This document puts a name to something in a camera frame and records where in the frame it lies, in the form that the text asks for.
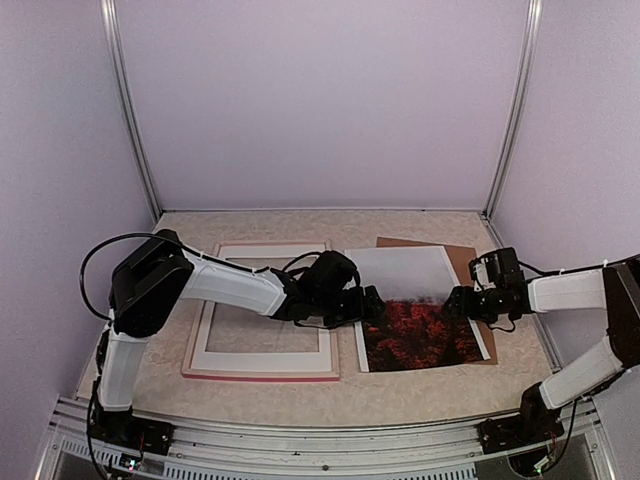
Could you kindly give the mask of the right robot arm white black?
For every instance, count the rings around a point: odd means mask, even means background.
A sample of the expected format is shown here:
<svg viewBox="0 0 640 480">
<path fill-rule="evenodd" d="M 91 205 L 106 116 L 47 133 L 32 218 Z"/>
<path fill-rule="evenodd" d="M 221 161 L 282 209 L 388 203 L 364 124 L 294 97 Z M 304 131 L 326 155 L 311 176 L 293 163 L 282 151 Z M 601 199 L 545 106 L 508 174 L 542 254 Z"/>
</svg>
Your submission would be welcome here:
<svg viewBox="0 0 640 480">
<path fill-rule="evenodd" d="M 604 337 L 544 381 L 527 389 L 511 433 L 535 442 L 568 403 L 639 365 L 639 257 L 575 269 L 542 271 L 521 261 L 514 248 L 501 248 L 469 263 L 473 286 L 457 286 L 443 314 L 487 325 L 505 315 L 600 310 Z"/>
</svg>

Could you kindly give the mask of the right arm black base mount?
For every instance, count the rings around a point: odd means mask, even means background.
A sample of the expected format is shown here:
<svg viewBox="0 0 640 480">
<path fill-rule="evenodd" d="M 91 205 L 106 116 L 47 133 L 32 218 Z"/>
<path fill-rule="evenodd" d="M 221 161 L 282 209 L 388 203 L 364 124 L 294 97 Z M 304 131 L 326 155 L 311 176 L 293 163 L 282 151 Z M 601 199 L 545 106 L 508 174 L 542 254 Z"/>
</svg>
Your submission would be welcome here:
<svg viewBox="0 0 640 480">
<path fill-rule="evenodd" d="M 476 430 L 485 455 L 549 441 L 565 433 L 560 420 L 527 426 L 519 414 L 485 420 Z"/>
</svg>

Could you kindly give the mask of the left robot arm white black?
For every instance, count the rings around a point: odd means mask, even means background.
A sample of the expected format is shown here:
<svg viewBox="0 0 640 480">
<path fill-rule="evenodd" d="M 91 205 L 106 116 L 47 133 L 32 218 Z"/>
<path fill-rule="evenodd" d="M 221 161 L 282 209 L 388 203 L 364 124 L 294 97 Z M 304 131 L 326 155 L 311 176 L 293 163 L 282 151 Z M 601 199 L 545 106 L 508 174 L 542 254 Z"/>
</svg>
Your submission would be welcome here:
<svg viewBox="0 0 640 480">
<path fill-rule="evenodd" d="M 383 317 L 384 301 L 364 286 L 356 264 L 334 251 L 312 251 L 313 262 L 295 257 L 282 268 L 251 268 L 197 251 L 177 233 L 134 233 L 110 238 L 93 254 L 123 240 L 140 245 L 112 272 L 106 345 L 96 360 L 98 378 L 92 396 L 103 411 L 102 430 L 121 445 L 140 434 L 132 408 L 134 384 L 149 339 L 165 325 L 175 305 L 200 300 L 252 311 L 304 327 L 321 319 L 324 330 Z"/>
</svg>

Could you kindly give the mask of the white mat board passe-partout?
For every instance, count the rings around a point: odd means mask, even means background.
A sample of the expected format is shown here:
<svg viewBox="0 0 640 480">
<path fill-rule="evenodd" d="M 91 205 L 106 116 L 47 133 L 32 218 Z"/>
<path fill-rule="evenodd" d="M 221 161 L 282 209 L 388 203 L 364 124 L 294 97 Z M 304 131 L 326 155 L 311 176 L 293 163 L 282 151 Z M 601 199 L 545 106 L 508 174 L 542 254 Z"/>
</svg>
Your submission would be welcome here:
<svg viewBox="0 0 640 480">
<path fill-rule="evenodd" d="M 207 380 L 336 381 L 340 376 L 337 335 L 203 302 L 191 329 L 181 373 Z"/>
</svg>

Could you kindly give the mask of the wooden picture frame pink edge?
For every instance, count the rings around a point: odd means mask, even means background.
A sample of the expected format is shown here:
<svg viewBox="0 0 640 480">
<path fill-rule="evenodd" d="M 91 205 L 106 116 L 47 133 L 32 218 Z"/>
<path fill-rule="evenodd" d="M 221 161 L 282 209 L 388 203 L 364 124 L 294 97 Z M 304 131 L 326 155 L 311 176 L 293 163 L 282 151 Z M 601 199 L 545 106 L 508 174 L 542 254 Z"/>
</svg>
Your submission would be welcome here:
<svg viewBox="0 0 640 480">
<path fill-rule="evenodd" d="M 224 305 L 264 318 L 286 299 L 283 282 L 269 266 L 235 264 L 235 259 L 286 259 L 307 252 L 312 243 L 219 243 L 211 260 L 196 252 L 181 298 L 200 302 L 189 336 L 181 373 L 185 378 L 240 382 L 331 382 L 339 379 L 338 335 L 315 332 L 313 351 L 217 352 L 207 349 L 214 318 Z"/>
</svg>

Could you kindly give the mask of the photo print white border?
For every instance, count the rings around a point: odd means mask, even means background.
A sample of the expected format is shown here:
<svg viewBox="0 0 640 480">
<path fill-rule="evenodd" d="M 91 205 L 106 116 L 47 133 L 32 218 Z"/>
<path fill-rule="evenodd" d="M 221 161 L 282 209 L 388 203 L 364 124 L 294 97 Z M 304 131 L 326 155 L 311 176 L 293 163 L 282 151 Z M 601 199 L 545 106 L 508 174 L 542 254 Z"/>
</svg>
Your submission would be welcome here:
<svg viewBox="0 0 640 480">
<path fill-rule="evenodd" d="M 478 323 L 451 317 L 444 304 L 461 282 L 442 246 L 349 249 L 362 283 L 385 306 L 378 320 L 354 326 L 364 373 L 423 370 L 481 363 L 491 353 Z"/>
</svg>

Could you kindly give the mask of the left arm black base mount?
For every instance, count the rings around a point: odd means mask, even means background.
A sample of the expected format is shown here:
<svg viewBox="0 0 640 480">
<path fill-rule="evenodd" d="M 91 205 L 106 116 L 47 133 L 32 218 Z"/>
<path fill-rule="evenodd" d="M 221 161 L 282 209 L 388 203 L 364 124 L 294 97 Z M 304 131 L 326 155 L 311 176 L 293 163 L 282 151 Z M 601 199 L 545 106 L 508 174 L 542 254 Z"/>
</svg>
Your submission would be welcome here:
<svg viewBox="0 0 640 480">
<path fill-rule="evenodd" d="M 128 412 L 93 413 L 89 420 L 92 439 L 135 450 L 167 456 L 175 427 L 167 422 L 136 417 Z"/>
</svg>

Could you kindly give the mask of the brown cardboard backing board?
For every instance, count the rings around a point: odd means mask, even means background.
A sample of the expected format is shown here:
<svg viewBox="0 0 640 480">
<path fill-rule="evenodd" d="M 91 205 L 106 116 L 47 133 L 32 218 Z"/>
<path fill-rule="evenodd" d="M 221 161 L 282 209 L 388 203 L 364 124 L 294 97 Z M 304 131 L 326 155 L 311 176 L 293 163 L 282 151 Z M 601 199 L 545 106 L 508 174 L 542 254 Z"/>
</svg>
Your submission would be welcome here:
<svg viewBox="0 0 640 480">
<path fill-rule="evenodd" d="M 376 240 L 377 248 L 394 248 L 394 247 L 426 247 L 436 246 L 436 243 L 421 242 L 414 240 L 404 240 L 397 238 L 378 237 Z M 449 260 L 452 264 L 457 278 L 461 285 L 471 286 L 472 279 L 469 272 L 468 264 L 471 260 L 476 258 L 476 250 L 472 247 L 464 247 L 457 245 L 442 244 L 445 249 Z M 479 332 L 484 345 L 488 352 L 488 359 L 483 361 L 477 361 L 477 365 L 492 365 L 498 364 L 497 348 L 495 344 L 495 338 L 489 327 L 483 322 L 473 321 L 472 327 L 476 327 Z"/>
</svg>

